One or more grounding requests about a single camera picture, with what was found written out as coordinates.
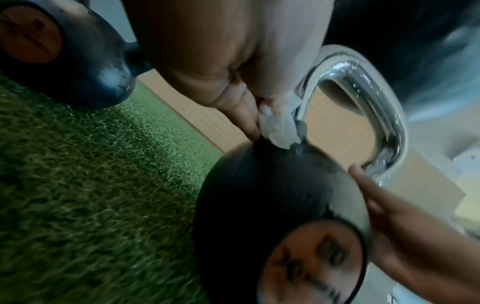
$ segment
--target kettlebell handle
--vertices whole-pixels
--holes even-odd
[[[403,163],[409,145],[405,114],[398,98],[374,66],[352,49],[323,46],[317,63],[297,87],[295,93],[303,103],[294,112],[295,118],[305,118],[319,83],[335,82],[373,126],[380,150],[362,167],[367,176],[382,184]]]

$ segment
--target white tissue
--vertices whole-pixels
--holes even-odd
[[[271,107],[262,102],[258,108],[261,135],[283,149],[290,149],[292,144],[302,142],[297,135],[297,127],[292,115],[300,104],[302,100],[293,92],[290,92],[286,98],[275,99]]]

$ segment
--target black kettlebell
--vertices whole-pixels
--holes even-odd
[[[102,17],[74,0],[0,2],[0,68],[76,108],[124,101],[151,66]]]
[[[201,188],[193,228],[215,303],[349,303],[367,269],[371,228],[353,179],[306,141],[266,139],[224,155]]]
[[[324,44],[368,59],[410,121],[480,100],[480,0],[338,0]]]

